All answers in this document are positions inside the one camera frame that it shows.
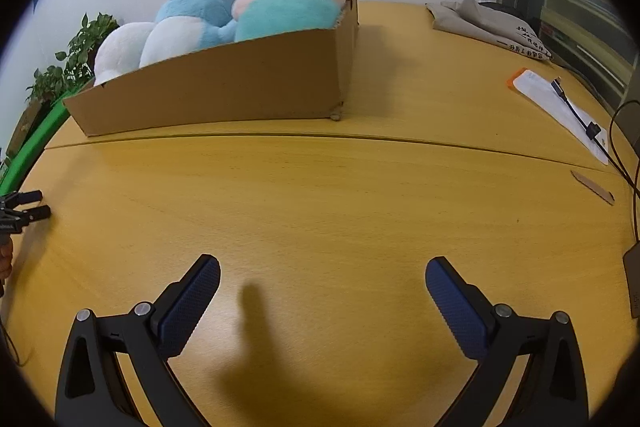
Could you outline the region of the person left hand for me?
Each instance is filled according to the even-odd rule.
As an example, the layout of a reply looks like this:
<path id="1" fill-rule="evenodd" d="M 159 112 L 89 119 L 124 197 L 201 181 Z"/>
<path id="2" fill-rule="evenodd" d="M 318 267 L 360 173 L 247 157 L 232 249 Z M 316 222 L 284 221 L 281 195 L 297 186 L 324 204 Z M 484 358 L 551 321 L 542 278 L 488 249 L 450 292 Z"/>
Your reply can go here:
<path id="1" fill-rule="evenodd" d="M 10 236 L 0 246 L 0 279 L 7 279 L 12 272 L 13 242 Z"/>

